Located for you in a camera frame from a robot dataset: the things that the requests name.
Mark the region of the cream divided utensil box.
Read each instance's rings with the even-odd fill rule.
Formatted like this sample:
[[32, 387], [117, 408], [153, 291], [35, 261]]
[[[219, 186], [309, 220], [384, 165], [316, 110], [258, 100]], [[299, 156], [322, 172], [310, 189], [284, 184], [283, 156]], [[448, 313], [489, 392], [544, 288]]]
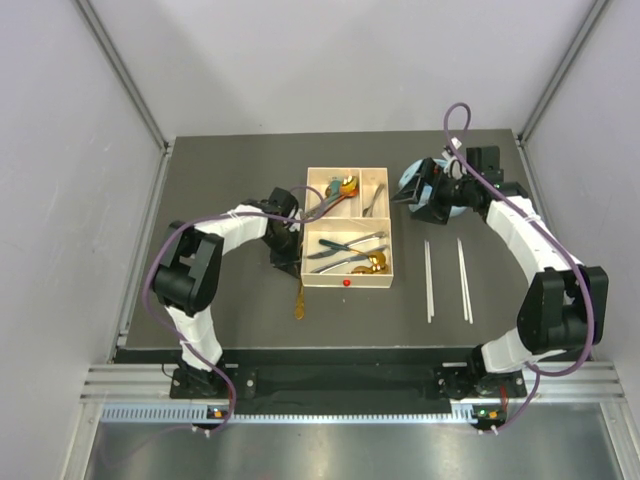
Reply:
[[389, 180], [379, 167], [310, 167], [301, 279], [305, 287], [387, 289], [394, 279]]

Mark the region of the gold butter knife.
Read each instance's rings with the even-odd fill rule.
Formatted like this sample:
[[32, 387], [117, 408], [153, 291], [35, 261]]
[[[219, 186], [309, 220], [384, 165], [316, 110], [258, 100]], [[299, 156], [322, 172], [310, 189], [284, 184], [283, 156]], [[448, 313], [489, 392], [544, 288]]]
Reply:
[[304, 285], [302, 279], [299, 279], [296, 300], [295, 300], [295, 308], [294, 308], [294, 317], [296, 320], [302, 320], [305, 316], [305, 297], [304, 297]]

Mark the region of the rose copper spoon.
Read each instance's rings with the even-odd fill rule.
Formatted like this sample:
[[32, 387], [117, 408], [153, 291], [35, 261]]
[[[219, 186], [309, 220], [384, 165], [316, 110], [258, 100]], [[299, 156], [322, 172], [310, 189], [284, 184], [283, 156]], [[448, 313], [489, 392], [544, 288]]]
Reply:
[[329, 198], [333, 195], [340, 195], [340, 186], [340, 182], [331, 182], [325, 190], [325, 196]]

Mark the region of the orange silicone spoon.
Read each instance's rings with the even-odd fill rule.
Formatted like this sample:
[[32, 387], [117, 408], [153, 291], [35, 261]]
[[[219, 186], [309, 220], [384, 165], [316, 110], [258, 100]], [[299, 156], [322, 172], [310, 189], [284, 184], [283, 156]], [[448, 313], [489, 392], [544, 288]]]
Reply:
[[313, 217], [318, 217], [321, 218], [325, 215], [327, 215], [333, 208], [335, 208], [337, 205], [339, 205], [342, 201], [349, 199], [349, 198], [354, 198], [358, 195], [359, 190], [355, 189], [349, 193], [346, 193], [345, 195], [340, 195], [338, 196], [335, 200], [331, 200], [327, 203], [327, 205], [325, 207], [323, 207], [322, 209], [319, 210], [318, 213], [314, 213]]

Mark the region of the plain gold spoon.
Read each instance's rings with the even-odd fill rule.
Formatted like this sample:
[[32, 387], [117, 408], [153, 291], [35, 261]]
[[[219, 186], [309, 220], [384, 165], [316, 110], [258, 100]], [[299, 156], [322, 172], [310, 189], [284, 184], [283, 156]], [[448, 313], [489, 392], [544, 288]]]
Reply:
[[388, 271], [389, 265], [387, 263], [386, 255], [379, 250], [374, 251], [373, 253], [368, 255], [368, 260], [370, 261], [370, 270], [372, 273], [384, 273]]

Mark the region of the ornate gold spoon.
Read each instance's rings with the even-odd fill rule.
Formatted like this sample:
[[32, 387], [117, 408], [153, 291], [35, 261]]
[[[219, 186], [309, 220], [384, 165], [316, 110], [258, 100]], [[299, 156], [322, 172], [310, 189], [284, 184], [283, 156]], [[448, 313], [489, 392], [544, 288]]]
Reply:
[[368, 274], [384, 274], [387, 270], [386, 265], [371, 265], [371, 266], [357, 266], [354, 268], [350, 274], [351, 275], [368, 275]]

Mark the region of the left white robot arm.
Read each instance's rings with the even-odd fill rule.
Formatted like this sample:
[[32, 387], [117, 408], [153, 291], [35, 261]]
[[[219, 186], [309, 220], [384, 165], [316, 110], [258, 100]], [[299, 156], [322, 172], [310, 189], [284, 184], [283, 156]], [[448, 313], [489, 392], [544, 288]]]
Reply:
[[218, 366], [223, 349], [211, 315], [223, 256], [254, 240], [269, 248], [271, 265], [300, 277], [299, 202], [276, 187], [261, 201], [249, 200], [207, 221], [170, 225], [170, 243], [158, 258], [146, 290], [155, 293], [178, 334], [182, 354], [174, 381], [183, 393], [215, 397], [229, 391]]

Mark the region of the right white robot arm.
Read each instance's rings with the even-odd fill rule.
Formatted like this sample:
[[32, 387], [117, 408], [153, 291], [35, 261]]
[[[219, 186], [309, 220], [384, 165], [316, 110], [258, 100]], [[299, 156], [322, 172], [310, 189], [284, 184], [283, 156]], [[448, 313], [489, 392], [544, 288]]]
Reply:
[[466, 380], [487, 396], [505, 377], [527, 364], [597, 345], [604, 333], [609, 278], [601, 267], [566, 260], [552, 245], [527, 191], [507, 182], [496, 146], [471, 147], [463, 167], [445, 149], [402, 174], [394, 203], [406, 204], [413, 219], [445, 225], [471, 209], [504, 242], [529, 287], [516, 325], [501, 337], [476, 346], [467, 358]]

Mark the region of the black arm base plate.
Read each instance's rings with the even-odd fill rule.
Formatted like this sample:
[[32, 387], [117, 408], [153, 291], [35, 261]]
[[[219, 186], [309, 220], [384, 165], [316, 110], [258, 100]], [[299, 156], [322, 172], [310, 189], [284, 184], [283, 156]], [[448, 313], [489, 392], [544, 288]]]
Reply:
[[516, 372], [474, 387], [463, 367], [420, 365], [275, 365], [223, 368], [241, 400], [280, 393], [339, 392], [415, 394], [420, 398], [523, 398], [523, 376]]

